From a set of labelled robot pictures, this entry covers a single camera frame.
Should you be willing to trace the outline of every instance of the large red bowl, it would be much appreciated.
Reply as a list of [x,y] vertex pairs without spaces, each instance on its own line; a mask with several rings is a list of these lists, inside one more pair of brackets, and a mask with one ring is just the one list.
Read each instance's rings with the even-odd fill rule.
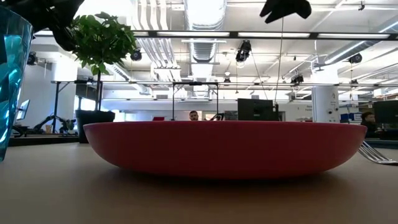
[[366,127],[267,121],[87,124],[104,160],[139,172],[211,179],[265,179],[323,172],[350,159]]

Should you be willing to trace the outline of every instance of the computer monitor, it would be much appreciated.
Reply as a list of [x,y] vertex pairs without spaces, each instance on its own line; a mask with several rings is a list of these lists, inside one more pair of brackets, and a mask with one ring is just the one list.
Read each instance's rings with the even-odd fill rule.
[[373,109],[376,123],[398,123],[398,100],[374,102]]
[[18,108],[17,121],[25,119],[26,111],[27,111],[27,108],[29,107],[29,102],[30,102],[30,100],[26,100],[21,103],[21,107]]
[[272,100],[238,99],[238,120],[278,121]]

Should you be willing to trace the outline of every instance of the man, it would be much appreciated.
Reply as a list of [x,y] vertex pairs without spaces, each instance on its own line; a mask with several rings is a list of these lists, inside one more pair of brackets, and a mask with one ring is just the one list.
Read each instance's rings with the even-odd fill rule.
[[189,112],[189,119],[191,121],[198,121],[199,120],[198,112],[196,112],[196,111]]
[[365,112],[361,115],[362,122],[361,125],[366,126],[368,131],[366,132],[367,138],[377,137],[377,127],[376,120],[374,119],[374,114],[372,112]]

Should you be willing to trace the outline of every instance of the blue glass vase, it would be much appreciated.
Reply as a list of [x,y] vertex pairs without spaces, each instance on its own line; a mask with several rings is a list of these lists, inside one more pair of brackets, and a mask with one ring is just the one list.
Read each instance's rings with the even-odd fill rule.
[[29,22],[0,6],[0,162],[6,155],[17,112],[18,93],[32,36],[33,28]]

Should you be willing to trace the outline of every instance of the cable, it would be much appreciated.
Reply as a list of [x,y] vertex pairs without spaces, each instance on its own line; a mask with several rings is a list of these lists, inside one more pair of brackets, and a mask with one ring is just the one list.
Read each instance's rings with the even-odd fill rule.
[[278,93],[278,84],[279,84],[279,77],[280,77],[280,65],[282,63],[282,44],[284,42],[284,18],[282,17],[282,35],[280,36],[280,50],[279,50],[279,67],[278,67],[278,79],[276,81],[276,90],[275,90],[275,103],[276,103],[276,96]]
[[260,76],[259,70],[258,70],[258,68],[257,68],[256,60],[254,59],[254,53],[253,53],[253,51],[251,51],[251,56],[253,57],[254,66],[256,67],[257,76],[258,76],[259,79],[260,79],[260,83],[261,83],[262,90],[264,91],[264,94],[265,94],[265,96],[266,96],[266,99],[268,100],[268,96],[267,96],[267,93],[266,93],[266,89],[264,88],[264,85],[262,84],[262,80],[261,80],[261,76]]

